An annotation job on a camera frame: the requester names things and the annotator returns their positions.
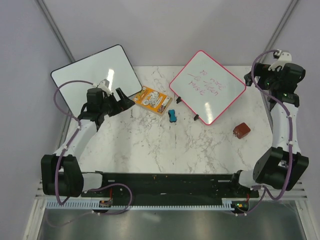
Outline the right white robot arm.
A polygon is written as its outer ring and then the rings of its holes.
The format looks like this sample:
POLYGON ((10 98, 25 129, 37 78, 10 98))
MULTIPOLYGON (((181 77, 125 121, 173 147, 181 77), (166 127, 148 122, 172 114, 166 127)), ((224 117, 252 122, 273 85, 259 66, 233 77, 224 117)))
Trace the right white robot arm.
POLYGON ((300 99, 295 90, 305 74, 305 69, 295 63, 285 63, 275 70, 268 64, 256 63, 244 76, 247 86, 252 85, 252 76, 258 77, 257 85, 268 93, 272 144, 253 170, 235 174, 237 179, 229 184, 233 196, 240 197, 247 188, 257 185, 290 191, 309 166, 308 157, 301 154, 296 124, 300 99))

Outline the blue whiteboard eraser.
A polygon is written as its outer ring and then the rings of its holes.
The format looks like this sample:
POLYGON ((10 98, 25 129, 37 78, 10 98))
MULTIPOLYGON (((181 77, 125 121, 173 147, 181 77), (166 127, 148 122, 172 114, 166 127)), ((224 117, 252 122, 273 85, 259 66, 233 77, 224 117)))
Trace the blue whiteboard eraser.
POLYGON ((176 123, 177 122, 176 112, 175 112, 174 109, 170 109, 168 111, 168 115, 169 115, 169 122, 170 123, 176 123))

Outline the pink framed whiteboard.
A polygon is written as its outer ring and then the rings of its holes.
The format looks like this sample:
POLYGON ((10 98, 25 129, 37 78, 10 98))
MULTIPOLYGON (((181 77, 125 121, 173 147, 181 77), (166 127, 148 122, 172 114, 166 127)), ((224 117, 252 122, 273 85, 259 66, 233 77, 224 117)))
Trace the pink framed whiteboard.
POLYGON ((205 125, 211 125, 245 91, 246 84, 199 50, 180 70, 169 88, 205 125))

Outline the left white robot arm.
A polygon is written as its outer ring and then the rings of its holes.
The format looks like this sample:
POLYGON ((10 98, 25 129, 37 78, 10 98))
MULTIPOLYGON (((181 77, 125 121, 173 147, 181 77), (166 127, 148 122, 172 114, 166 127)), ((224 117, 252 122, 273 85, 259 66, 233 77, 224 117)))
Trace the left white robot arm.
POLYGON ((105 116, 113 117, 135 105, 120 88, 116 89, 120 100, 113 93, 101 88, 90 88, 86 103, 77 117, 74 133, 53 154, 41 159, 42 189, 45 195, 56 197, 78 197, 85 186, 85 177, 78 159, 90 139, 98 132, 105 116))

